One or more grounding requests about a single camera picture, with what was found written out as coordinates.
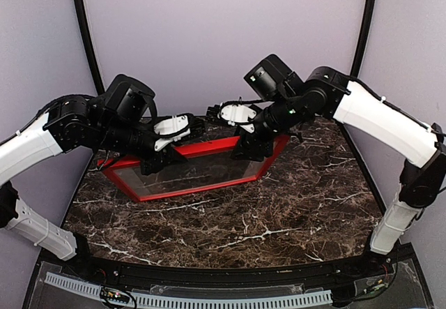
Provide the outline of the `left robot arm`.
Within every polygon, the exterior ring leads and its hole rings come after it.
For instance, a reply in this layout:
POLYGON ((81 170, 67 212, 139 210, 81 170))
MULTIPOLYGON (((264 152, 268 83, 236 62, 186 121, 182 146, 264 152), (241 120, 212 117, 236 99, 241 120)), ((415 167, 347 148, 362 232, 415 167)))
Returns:
POLYGON ((13 136, 1 143, 1 227, 28 239, 63 261, 83 278, 98 273, 98 262, 89 256, 81 234, 69 232, 35 212, 13 187, 12 181, 32 167, 39 167, 79 147, 132 156, 148 175, 185 157, 174 144, 201 137, 202 119, 179 114, 142 123, 137 115, 130 122, 105 106, 100 98, 84 94, 62 96, 46 104, 13 136))

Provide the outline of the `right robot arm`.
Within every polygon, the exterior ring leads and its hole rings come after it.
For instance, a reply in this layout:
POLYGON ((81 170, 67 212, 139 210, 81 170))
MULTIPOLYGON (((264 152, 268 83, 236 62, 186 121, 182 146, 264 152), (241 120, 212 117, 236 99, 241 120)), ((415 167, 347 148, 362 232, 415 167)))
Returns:
POLYGON ((356 260, 363 277, 374 274, 412 221, 444 189, 445 145, 440 126, 406 114, 374 93, 357 78, 321 66, 306 81, 295 72, 258 65, 245 81, 269 105, 255 110, 251 101, 227 101, 208 108, 214 124, 239 127, 233 158, 262 161, 272 152, 272 141, 290 128, 316 116, 357 128, 405 156, 400 189, 383 219, 373 230, 369 249, 356 260))

